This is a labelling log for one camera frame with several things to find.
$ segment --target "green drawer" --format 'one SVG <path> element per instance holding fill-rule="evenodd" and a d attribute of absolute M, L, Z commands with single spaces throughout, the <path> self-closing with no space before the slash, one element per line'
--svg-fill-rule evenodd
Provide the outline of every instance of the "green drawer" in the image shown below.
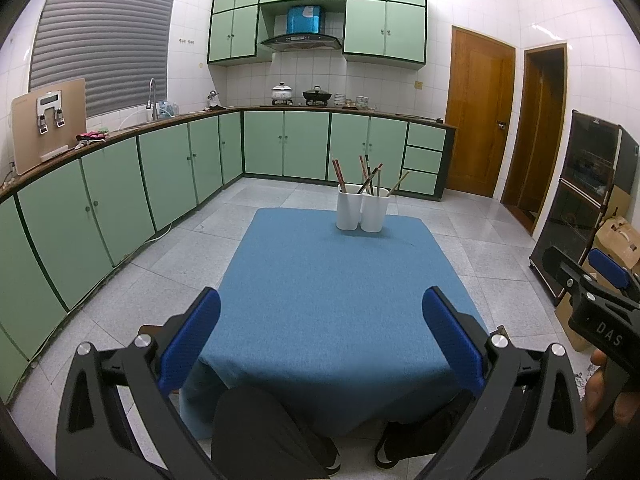
<path fill-rule="evenodd" d="M 404 168 L 406 170 L 429 171 L 430 173 L 438 173 L 440 169 L 441 152 L 432 152 L 431 150 L 422 150 L 420 148 L 406 147 L 404 154 Z"/>
<path fill-rule="evenodd" d="M 444 128 L 411 123 L 409 124 L 409 138 L 406 143 L 412 146 L 442 151 L 446 133 L 447 131 Z"/>
<path fill-rule="evenodd" d="M 402 181 L 400 189 L 402 191 L 413 191 L 414 193 L 432 195 L 433 191 L 436 189 L 437 178 L 437 175 L 431 173 L 419 173 L 418 171 L 412 171 Z"/>

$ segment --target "metal screw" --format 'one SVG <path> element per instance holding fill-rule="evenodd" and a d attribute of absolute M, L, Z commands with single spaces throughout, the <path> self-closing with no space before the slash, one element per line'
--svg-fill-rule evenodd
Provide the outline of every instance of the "metal screw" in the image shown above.
<path fill-rule="evenodd" d="M 138 348 L 144 348 L 151 344 L 151 336 L 149 334 L 140 334 L 133 340 L 133 344 Z"/>
<path fill-rule="evenodd" d="M 558 357 L 562 357 L 566 353 L 566 351 L 564 350 L 564 346 L 562 346 L 560 343 L 553 343 L 551 345 L 551 351 Z"/>
<path fill-rule="evenodd" d="M 78 355 L 87 355 L 91 351 L 91 343 L 88 343 L 87 341 L 80 343 L 76 351 L 78 352 Z"/>
<path fill-rule="evenodd" d="M 491 336 L 491 344 L 496 348 L 504 348 L 509 344 L 509 340 L 502 334 L 494 334 Z"/>

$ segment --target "window blind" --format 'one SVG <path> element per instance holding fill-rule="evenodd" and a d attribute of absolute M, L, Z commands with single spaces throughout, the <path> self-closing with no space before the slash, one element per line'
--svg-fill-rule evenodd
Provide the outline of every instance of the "window blind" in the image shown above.
<path fill-rule="evenodd" d="M 30 89 L 83 77 L 88 117 L 146 104 L 149 80 L 166 99 L 174 0 L 46 0 Z"/>

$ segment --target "door frame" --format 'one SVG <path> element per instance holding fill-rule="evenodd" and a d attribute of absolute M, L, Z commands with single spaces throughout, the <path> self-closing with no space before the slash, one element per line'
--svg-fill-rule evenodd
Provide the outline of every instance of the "door frame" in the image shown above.
<path fill-rule="evenodd" d="M 562 43 L 550 43 L 547 45 L 543 45 L 543 46 L 537 46 L 536 48 L 528 48 L 527 50 L 524 51 L 524 59 L 526 60 L 527 56 L 530 56 L 531 54 L 537 54 L 539 52 L 546 52 L 548 50 L 558 50 L 561 49 L 562 50 L 562 54 L 564 56 L 564 90 L 562 92 L 562 109 L 561 109 L 561 117 L 562 120 L 560 121 L 560 131 L 558 133 L 558 142 L 556 143 L 556 154 L 554 155 L 554 164 L 553 164 L 553 170 L 551 171 L 551 173 L 549 174 L 549 178 L 546 181 L 546 188 L 545 188 L 545 195 L 544 198 L 542 199 L 542 202 L 540 203 L 540 207 L 538 208 L 537 214 L 536 214 L 536 218 L 533 221 L 533 225 L 531 226 L 531 229 L 529 231 L 529 233 L 532 233 L 533 231 L 535 231 L 536 229 L 536 225 L 538 224 L 538 220 L 540 220 L 540 212 L 542 211 L 542 208 L 545 205 L 546 202 L 546 197 L 549 193 L 549 187 L 551 186 L 551 179 L 553 177 L 554 171 L 556 170 L 556 164 L 558 163 L 558 153 L 560 151 L 560 141 L 562 139 L 562 131 L 564 130 L 564 115 L 566 113 L 566 93 L 567 93 L 567 88 L 568 88 L 568 82 L 567 82 L 567 76 L 568 76 L 568 54 L 567 54 L 567 43 L 566 42 L 562 42 Z M 522 109 L 524 106 L 524 91 L 525 91 L 525 81 L 527 80 L 527 63 L 524 62 L 524 72 L 522 75 L 522 95 L 521 95 L 521 99 L 520 99 L 520 110 L 519 110 L 519 118 L 518 118 L 518 129 L 516 131 L 516 139 L 515 139 L 515 143 L 513 145 L 513 151 L 511 152 L 511 155 L 513 155 L 513 153 L 515 153 L 516 147 L 518 145 L 518 138 L 520 136 L 520 129 L 523 127 L 522 125 Z M 513 158 L 511 159 L 511 163 L 509 165 L 509 173 L 507 174 L 507 179 L 505 181 L 504 184 L 504 189 L 507 189 L 507 185 L 509 183 L 509 179 L 511 178 L 511 170 L 513 167 Z M 504 190 L 502 190 L 502 196 L 500 197 L 500 203 L 504 203 L 502 201 L 502 198 L 504 197 Z"/>
<path fill-rule="evenodd" d="M 500 46 L 505 46 L 507 48 L 513 49 L 513 71 L 514 71 L 514 75 L 513 75 L 513 80 L 515 82 L 515 77 L 517 74 L 517 55 L 518 55 L 518 48 L 516 46 L 513 46 L 512 44 L 506 43 L 504 41 L 501 40 L 496 40 L 495 38 L 492 38 L 491 36 L 486 36 L 484 34 L 481 34 L 480 32 L 476 32 L 474 30 L 470 30 L 468 28 L 464 28 L 464 27 L 459 27 L 457 25 L 451 25 L 451 60 L 450 60 L 450 64 L 449 64 L 449 87 L 447 88 L 447 109 L 445 111 L 445 123 L 447 124 L 452 124 L 448 119 L 447 119 L 447 114 L 449 112 L 449 103 L 450 103 L 450 99 L 451 99 L 451 83 L 452 83 L 452 78 L 451 78 L 451 70 L 453 69 L 454 66 L 454 56 L 455 56 L 455 45 L 456 45 L 456 34 L 458 32 L 464 32 L 465 34 L 469 34 L 472 36 L 475 36 L 476 38 L 481 38 L 482 40 L 485 41 L 491 41 L 492 43 L 498 44 Z M 514 89 L 511 90 L 511 111 L 509 113 L 509 118 L 510 120 L 508 121 L 507 124 L 507 138 L 508 138 L 508 128 L 511 126 L 511 114 L 513 113 L 513 98 L 514 98 Z M 504 158 L 504 152 L 506 150 L 506 146 L 507 146 L 507 139 L 505 139 L 504 141 L 504 148 L 502 149 L 502 158 Z M 453 157 L 453 149 L 454 146 L 451 147 L 451 157 Z M 495 193 L 495 186 L 497 186 L 498 184 L 498 179 L 500 179 L 500 168 L 498 168 L 498 177 L 496 178 L 495 184 L 494 184 L 494 190 L 492 191 L 492 195 Z"/>

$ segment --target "wooden countertop edge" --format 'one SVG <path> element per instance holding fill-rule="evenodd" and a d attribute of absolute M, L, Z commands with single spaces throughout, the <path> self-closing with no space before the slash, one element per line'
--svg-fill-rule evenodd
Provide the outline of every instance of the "wooden countertop edge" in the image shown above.
<path fill-rule="evenodd" d="M 0 203 L 7 200 L 11 195 L 20 191 L 23 187 L 30 184 L 34 180 L 40 178 L 41 176 L 46 175 L 47 173 L 56 170 L 60 166 L 63 166 L 67 162 L 71 162 L 76 158 L 80 158 L 81 156 L 87 155 L 91 152 L 95 152 L 97 150 L 101 150 L 105 146 L 109 144 L 114 144 L 116 142 L 120 142 L 121 140 L 127 140 L 131 137 L 135 137 L 140 134 L 146 134 L 148 132 L 152 132 L 155 130 L 160 130 L 167 126 L 174 126 L 176 124 L 184 124 L 191 121 L 195 121 L 198 119 L 205 119 L 208 117 L 215 117 L 216 115 L 224 115 L 233 112 L 255 112 L 255 111 L 286 111 L 286 110 L 297 110 L 297 111 L 311 111 L 311 112 L 336 112 L 336 113 L 344 113 L 344 114 L 354 114 L 354 115 L 364 115 L 369 117 L 381 117 L 385 119 L 396 119 L 399 121 L 408 121 L 412 123 L 418 124 L 426 124 L 427 126 L 434 126 L 436 128 L 446 128 L 455 130 L 457 129 L 455 126 L 451 126 L 450 124 L 437 123 L 435 121 L 428 120 L 427 118 L 420 118 L 417 116 L 404 116 L 400 114 L 392 114 L 388 112 L 375 112 L 369 110 L 345 110 L 344 108 L 331 108 L 331 107 L 312 107 L 312 106 L 239 106 L 235 108 L 225 108 L 224 110 L 203 110 L 201 112 L 194 112 L 192 114 L 184 114 L 181 116 L 177 116 L 175 118 L 162 119 L 156 121 L 154 123 L 145 123 L 138 124 L 137 126 L 132 126 L 130 128 L 126 128 L 125 130 L 120 130 L 114 134 L 111 134 L 105 142 L 94 142 L 93 144 L 89 144 L 88 146 L 83 146 L 78 150 L 69 150 L 68 152 L 62 153 L 59 156 L 48 160 L 47 162 L 43 162 L 42 164 L 36 166 L 32 170 L 27 171 L 26 173 L 20 175 L 18 178 L 14 180 L 14 182 L 0 190 Z"/>

